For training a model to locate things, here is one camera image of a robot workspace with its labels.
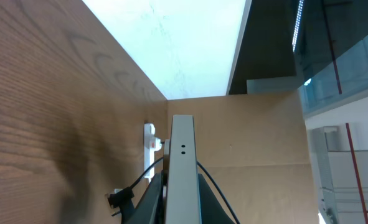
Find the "metal frame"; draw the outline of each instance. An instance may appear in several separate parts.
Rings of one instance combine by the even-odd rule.
[[[200,224],[194,118],[172,117],[165,224]]]

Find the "led light strip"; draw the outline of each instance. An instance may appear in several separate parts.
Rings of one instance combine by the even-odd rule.
[[[303,12],[303,3],[304,3],[304,0],[300,0],[300,2],[298,3],[295,33],[293,34],[293,40],[291,42],[291,44],[293,45],[293,52],[296,49],[296,42],[297,42],[298,29],[300,27],[301,13]]]

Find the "cable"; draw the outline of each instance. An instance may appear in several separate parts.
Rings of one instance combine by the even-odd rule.
[[[222,200],[224,200],[225,204],[227,205],[229,211],[231,212],[235,222],[237,224],[240,224],[238,218],[235,215],[234,210],[232,209],[232,207],[229,205],[228,200],[225,198],[224,194],[222,193],[222,191],[220,190],[219,186],[217,185],[217,183],[214,181],[214,179],[211,177],[211,175],[208,173],[208,171],[202,166],[202,164],[200,164],[200,162],[197,162],[197,165],[203,170],[203,172],[206,174],[206,176],[211,180],[211,182],[214,184],[214,187],[217,189],[217,191],[220,193]]]
[[[149,172],[149,170],[151,170],[158,162],[162,161],[163,157],[157,159],[156,161],[154,161],[146,170],[145,172],[143,172],[140,177],[138,177],[138,179],[136,179],[136,181],[131,184],[130,188],[133,189],[140,181],[141,179]]]

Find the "wooden table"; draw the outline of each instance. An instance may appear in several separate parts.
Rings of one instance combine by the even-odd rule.
[[[117,223],[146,122],[166,99],[83,2],[0,0],[0,223]]]

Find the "red rod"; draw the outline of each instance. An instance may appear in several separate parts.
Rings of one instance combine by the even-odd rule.
[[[332,36],[331,36],[330,29],[329,29],[328,16],[326,15],[324,0],[321,0],[321,4],[322,4],[322,11],[323,11],[323,18],[324,18],[325,26],[326,26],[326,32],[328,34],[328,39],[329,39],[329,48],[330,48],[330,51],[331,51],[331,56],[332,56],[332,61],[333,61],[334,74],[336,75],[337,88],[339,90],[339,95],[341,95],[342,90],[341,90],[341,84],[340,84],[339,71],[337,69],[336,56],[334,54],[333,41],[332,41]],[[354,170],[355,170],[355,173],[356,173],[359,196],[361,198],[362,211],[364,212],[365,224],[368,224],[368,214],[367,214],[368,211],[366,210],[364,192],[362,191],[361,179],[359,178],[356,153],[354,151],[354,145],[352,144],[351,131],[350,131],[350,126],[349,126],[348,123],[346,123],[346,129],[347,129],[348,141],[350,143],[352,163],[354,165]]]

